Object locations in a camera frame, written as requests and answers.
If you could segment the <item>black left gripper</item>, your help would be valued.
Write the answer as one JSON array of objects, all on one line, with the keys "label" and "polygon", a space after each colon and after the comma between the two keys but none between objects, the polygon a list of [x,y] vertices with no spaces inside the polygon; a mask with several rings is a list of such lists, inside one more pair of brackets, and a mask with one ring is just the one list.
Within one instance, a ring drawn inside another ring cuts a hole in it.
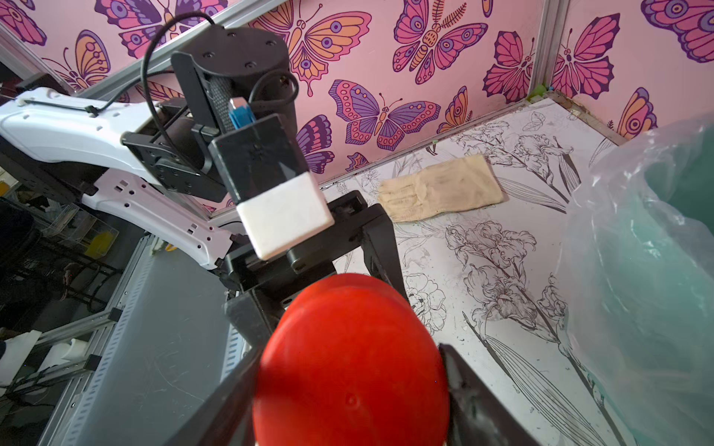
[{"label": "black left gripper", "polygon": [[274,33],[211,25],[172,54],[171,67],[181,97],[160,102],[148,124],[122,137],[165,189],[222,200],[230,193],[208,146],[271,114],[286,117],[297,141],[299,83],[289,70],[287,45]]}]

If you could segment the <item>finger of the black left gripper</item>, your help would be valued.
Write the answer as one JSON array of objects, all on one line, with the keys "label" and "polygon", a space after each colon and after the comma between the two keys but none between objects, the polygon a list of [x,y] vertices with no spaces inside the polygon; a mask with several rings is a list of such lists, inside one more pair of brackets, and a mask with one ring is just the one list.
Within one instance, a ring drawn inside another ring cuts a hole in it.
[{"label": "finger of the black left gripper", "polygon": [[279,323],[279,302],[262,291],[238,293],[225,305],[232,327],[251,348],[263,348]]},{"label": "finger of the black left gripper", "polygon": [[214,273],[232,291],[253,289],[281,302],[335,273],[333,262],[360,248],[369,274],[407,297],[392,220],[359,191],[328,204],[335,224],[271,260],[260,260],[247,237],[234,237]]}]

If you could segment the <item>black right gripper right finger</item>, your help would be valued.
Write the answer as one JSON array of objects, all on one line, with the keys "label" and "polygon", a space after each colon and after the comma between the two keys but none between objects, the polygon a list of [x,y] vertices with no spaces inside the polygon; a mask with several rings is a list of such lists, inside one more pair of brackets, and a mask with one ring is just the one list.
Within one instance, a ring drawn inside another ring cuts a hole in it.
[{"label": "black right gripper right finger", "polygon": [[537,446],[456,349],[441,344],[450,398],[448,445]]}]

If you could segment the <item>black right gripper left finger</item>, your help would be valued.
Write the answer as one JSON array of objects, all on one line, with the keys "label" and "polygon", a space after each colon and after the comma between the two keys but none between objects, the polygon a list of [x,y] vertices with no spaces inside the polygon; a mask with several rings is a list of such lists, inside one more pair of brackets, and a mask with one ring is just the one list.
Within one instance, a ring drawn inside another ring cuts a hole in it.
[{"label": "black right gripper left finger", "polygon": [[263,349],[251,349],[165,445],[256,445],[252,404]]}]

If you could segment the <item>red jar lid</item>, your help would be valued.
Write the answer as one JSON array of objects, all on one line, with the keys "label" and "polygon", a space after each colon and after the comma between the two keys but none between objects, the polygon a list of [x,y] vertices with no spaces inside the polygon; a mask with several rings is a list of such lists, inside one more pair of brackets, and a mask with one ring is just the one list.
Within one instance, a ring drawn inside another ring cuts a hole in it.
[{"label": "red jar lid", "polygon": [[442,445],[446,371],[394,288],[334,275],[282,317],[260,360],[252,414],[260,445]]}]

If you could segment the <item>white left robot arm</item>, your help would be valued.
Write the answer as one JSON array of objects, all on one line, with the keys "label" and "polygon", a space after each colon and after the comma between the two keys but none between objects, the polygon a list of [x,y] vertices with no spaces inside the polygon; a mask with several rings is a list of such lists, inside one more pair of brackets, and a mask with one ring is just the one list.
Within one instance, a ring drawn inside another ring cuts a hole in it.
[{"label": "white left robot arm", "polygon": [[327,201],[301,144],[299,84],[274,33],[210,24],[172,54],[182,96],[113,103],[23,92],[1,109],[1,164],[55,201],[120,217],[219,277],[252,346],[292,297],[361,249],[403,293],[392,221],[353,191]]}]

